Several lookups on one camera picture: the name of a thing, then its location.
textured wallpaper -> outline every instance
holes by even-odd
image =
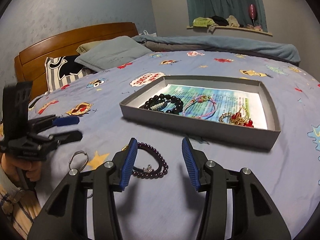
[[[30,45],[72,29],[134,22],[156,31],[151,0],[12,0],[0,18],[0,107],[6,84],[16,82],[14,58]]]

window sill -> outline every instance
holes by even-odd
[[[208,27],[193,27],[193,26],[187,26],[187,29],[193,29],[193,28],[208,28]],[[240,30],[240,31],[245,31],[245,32],[254,32],[254,33],[259,33],[263,35],[268,35],[268,36],[273,36],[272,33],[266,33],[266,32],[261,32],[261,31],[256,31],[253,29],[247,29],[247,28],[240,28],[240,27],[231,27],[231,26],[217,26],[216,29],[229,29],[229,30]]]

black and white pillow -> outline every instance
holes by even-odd
[[[48,91],[53,92],[71,82],[91,74],[91,70],[76,63],[78,56],[48,57],[44,63]]]

hand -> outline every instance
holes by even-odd
[[[20,181],[17,168],[27,171],[26,177],[29,178],[30,181],[38,181],[41,176],[41,164],[41,162],[18,159],[5,153],[1,158],[2,169],[12,183]]]

blue blanket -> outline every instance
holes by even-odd
[[[249,78],[265,84],[279,116],[282,131],[272,150],[265,153],[194,137],[191,143],[225,169],[239,171],[249,167],[272,197],[292,238],[295,237],[320,200],[319,82],[284,62],[229,52],[198,52],[205,55],[190,57],[186,51],[151,53],[43,95],[29,111],[29,118],[80,114],[78,125],[54,127],[43,134],[79,129],[83,139],[60,146],[44,163],[42,179],[36,186],[41,206],[67,174],[68,161],[75,151],[88,153],[90,162],[84,169],[87,171],[111,160],[131,137],[135,137],[156,148],[169,170],[159,179],[132,177],[125,191],[115,194],[123,239],[196,239],[205,194],[197,193],[191,186],[181,153],[185,134],[126,121],[119,103],[163,74]],[[72,167],[80,168],[83,162],[84,158],[78,155]],[[135,165],[143,168],[148,164],[157,167],[149,154],[139,150]],[[92,199],[87,214],[88,236],[93,239],[91,208]],[[230,236],[230,226],[228,217],[227,236]]]
[[[300,62],[298,50],[292,44],[256,41],[228,36],[151,37],[150,35],[138,35],[133,37],[133,39],[140,43],[153,41],[164,44],[208,45],[226,50],[253,51],[273,56],[295,65]]]

